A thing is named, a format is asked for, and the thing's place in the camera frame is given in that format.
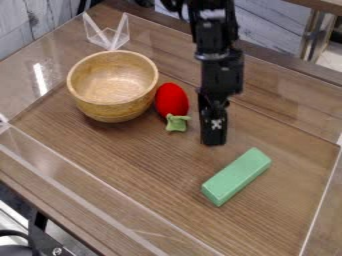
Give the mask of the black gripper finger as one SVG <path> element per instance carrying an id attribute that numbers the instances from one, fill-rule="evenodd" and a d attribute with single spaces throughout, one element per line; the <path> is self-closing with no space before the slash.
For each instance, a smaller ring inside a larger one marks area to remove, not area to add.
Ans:
<path id="1" fill-rule="evenodd" d="M 207 146 L 225 144 L 227 112 L 223 109 L 204 108 L 200 110 L 200 141 Z"/>

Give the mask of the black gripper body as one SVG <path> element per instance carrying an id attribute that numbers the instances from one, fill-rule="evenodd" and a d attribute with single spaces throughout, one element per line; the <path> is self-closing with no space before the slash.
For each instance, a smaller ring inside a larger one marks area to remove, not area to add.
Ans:
<path id="1" fill-rule="evenodd" d="M 244 54 L 232 49 L 221 59 L 201 61 L 197 90 L 199 111 L 228 105 L 228 97 L 243 91 Z"/>

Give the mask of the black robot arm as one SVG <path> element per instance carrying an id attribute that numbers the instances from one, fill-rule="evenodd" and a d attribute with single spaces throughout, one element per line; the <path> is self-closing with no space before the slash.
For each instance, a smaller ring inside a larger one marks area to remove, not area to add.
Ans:
<path id="1" fill-rule="evenodd" d="M 233 0 L 160 0 L 164 8 L 182 18 L 187 6 L 195 59 L 200 61 L 197 89 L 200 143 L 220 146 L 227 141 L 228 98 L 243 91 L 244 54 L 233 46 L 239 26 Z"/>

